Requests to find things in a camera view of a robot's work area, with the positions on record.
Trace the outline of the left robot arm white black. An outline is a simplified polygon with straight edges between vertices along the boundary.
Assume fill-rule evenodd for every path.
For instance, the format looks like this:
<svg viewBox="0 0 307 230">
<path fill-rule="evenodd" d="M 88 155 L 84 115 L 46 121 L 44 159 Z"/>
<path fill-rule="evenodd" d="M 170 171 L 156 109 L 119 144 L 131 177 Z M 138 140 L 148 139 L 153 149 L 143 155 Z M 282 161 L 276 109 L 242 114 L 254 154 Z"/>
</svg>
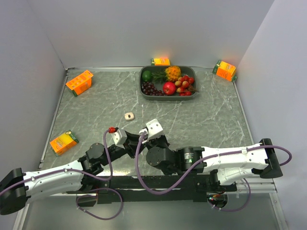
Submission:
<svg viewBox="0 0 307 230">
<path fill-rule="evenodd" d="M 103 166 L 126 154 L 134 158 L 138 140 L 138 135 L 128 135 L 119 145 L 94 143 L 78 160 L 43 171 L 11 170 L 0 182 L 1 215 L 15 213 L 28 203 L 57 193 L 91 192 Z"/>
</svg>

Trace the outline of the pink earbuds charging case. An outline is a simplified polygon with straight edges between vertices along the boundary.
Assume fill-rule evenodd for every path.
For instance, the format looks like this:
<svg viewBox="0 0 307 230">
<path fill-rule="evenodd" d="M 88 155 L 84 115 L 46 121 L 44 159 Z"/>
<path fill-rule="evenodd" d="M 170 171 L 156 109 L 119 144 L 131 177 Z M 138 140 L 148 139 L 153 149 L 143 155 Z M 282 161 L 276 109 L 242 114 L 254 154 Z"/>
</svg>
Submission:
<svg viewBox="0 0 307 230">
<path fill-rule="evenodd" d="M 134 113 L 128 112 L 128 113 L 125 113 L 124 118 L 126 121 L 131 121 L 135 118 L 135 116 L 134 116 Z"/>
</svg>

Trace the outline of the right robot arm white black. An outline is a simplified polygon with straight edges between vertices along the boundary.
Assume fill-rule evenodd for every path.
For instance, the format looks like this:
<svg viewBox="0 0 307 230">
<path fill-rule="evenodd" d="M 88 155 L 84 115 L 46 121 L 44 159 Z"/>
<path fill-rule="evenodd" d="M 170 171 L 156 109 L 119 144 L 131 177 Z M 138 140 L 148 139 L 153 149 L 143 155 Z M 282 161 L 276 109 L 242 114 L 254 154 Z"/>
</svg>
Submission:
<svg viewBox="0 0 307 230">
<path fill-rule="evenodd" d="M 164 175 L 213 173 L 210 187 L 220 191 L 227 185 L 253 175 L 262 179 L 283 175 L 270 139 L 236 148 L 184 147 L 171 150 L 165 136 L 146 143 L 147 163 Z"/>
</svg>

